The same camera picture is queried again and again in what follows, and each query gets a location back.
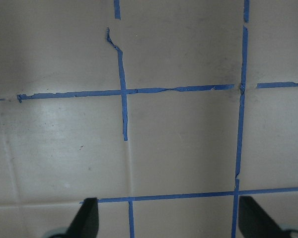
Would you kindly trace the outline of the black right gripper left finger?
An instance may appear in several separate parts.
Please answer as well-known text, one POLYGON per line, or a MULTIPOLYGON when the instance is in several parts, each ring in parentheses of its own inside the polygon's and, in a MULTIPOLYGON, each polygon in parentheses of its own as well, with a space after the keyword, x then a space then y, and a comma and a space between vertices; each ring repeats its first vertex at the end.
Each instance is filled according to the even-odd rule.
POLYGON ((66 231, 67 238, 95 238, 99 231, 97 198, 86 198, 66 231))

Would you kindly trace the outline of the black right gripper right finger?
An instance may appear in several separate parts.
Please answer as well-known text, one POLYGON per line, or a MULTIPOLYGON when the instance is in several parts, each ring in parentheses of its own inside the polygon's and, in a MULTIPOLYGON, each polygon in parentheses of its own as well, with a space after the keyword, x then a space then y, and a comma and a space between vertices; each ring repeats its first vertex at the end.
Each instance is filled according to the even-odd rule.
POLYGON ((244 238, 287 237, 287 233, 251 196, 241 196, 238 205, 238 227, 244 238))

